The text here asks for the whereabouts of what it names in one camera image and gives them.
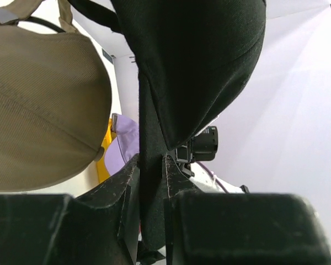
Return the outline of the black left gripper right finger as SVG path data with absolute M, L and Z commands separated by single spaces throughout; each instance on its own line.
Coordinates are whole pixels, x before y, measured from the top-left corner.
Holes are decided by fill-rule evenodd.
M 168 155 L 162 175 L 168 264 L 331 264 L 331 245 L 306 199 L 205 193 Z

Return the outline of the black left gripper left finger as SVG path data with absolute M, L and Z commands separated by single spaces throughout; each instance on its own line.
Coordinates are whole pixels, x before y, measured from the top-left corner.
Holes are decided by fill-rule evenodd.
M 0 194 L 0 264 L 135 264 L 138 157 L 89 192 Z

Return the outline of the lavender LA baseball cap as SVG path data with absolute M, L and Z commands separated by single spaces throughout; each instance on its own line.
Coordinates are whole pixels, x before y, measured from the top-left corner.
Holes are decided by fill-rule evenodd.
M 104 164 L 112 176 L 140 152 L 140 137 L 138 123 L 129 117 L 114 113 L 111 121 L 111 132 L 116 137 L 106 149 Z

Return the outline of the beige R baseball cap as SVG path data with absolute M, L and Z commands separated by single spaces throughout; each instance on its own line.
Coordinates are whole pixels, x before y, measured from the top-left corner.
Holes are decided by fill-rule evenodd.
M 104 153 L 109 75 L 68 1 L 58 3 L 62 32 L 20 28 L 39 5 L 0 7 L 0 192 L 59 184 Z

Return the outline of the black NY baseball cap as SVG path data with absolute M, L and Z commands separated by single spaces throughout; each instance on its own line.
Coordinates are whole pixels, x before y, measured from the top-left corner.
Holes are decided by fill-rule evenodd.
M 162 158 L 241 93 L 263 46 L 265 1 L 71 1 L 122 34 L 138 66 L 140 215 L 150 250 L 165 245 Z

